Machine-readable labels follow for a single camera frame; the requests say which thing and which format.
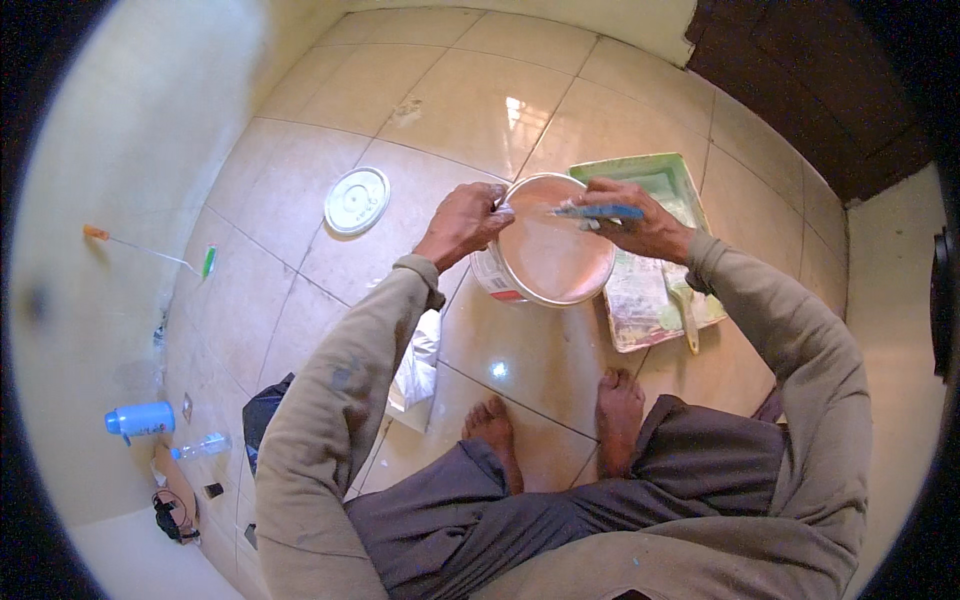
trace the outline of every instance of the hand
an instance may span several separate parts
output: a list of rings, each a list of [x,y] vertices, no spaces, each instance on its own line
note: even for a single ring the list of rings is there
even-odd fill
[[[594,233],[633,254],[662,258],[678,265],[686,263],[694,229],[685,227],[636,183],[593,178],[587,184],[587,191],[574,203],[628,204],[641,208],[642,219],[622,219],[622,226],[601,219],[600,229]]]
[[[507,192],[500,183],[461,183],[437,206],[414,254],[429,258],[443,273],[461,258],[483,250],[504,227],[514,221],[508,207],[493,210]]]

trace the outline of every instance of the white cloth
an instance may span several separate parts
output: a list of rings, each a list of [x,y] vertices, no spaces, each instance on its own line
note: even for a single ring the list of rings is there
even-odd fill
[[[426,432],[437,390],[437,356],[440,353],[440,313],[428,310],[420,317],[414,337],[403,352],[400,367],[387,394],[387,415]]]

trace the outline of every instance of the gray pants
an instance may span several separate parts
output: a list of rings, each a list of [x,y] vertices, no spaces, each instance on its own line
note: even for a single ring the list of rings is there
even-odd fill
[[[785,448],[777,425],[660,396],[637,436],[629,479],[511,496],[490,446],[471,439],[345,509],[392,598],[464,598],[593,534],[766,515]]]

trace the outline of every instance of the cream wall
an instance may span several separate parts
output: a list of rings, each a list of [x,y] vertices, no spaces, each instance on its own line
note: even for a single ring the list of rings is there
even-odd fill
[[[20,407],[68,526],[150,506],[152,440],[103,415],[155,400],[153,333],[178,266],[84,240],[84,223],[180,256],[252,111],[339,1],[122,0],[88,37],[36,139],[10,307]]]
[[[172,600],[243,596],[213,568],[195,543],[181,546],[154,521],[153,508],[68,529],[109,598]]]
[[[930,264],[946,224],[932,165],[848,211],[847,325],[863,351],[873,401],[867,538],[854,598],[900,533],[940,434],[946,387],[933,375]]]
[[[348,12],[456,6],[514,12],[614,37],[683,67],[693,53],[684,32],[696,0],[347,0]]]

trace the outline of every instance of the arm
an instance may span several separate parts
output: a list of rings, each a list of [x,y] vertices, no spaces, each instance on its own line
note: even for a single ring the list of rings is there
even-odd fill
[[[414,254],[327,335],[267,427],[256,474],[258,555],[274,598],[386,598],[342,508],[383,418],[387,391],[440,272],[513,221],[491,212],[502,185],[460,186]]]
[[[684,227],[635,184],[591,180],[580,204],[636,205],[640,220],[604,224],[624,250],[685,264],[777,376],[790,427],[771,516],[796,518],[837,544],[850,574],[866,528],[872,424],[863,359],[840,319],[792,277]]]

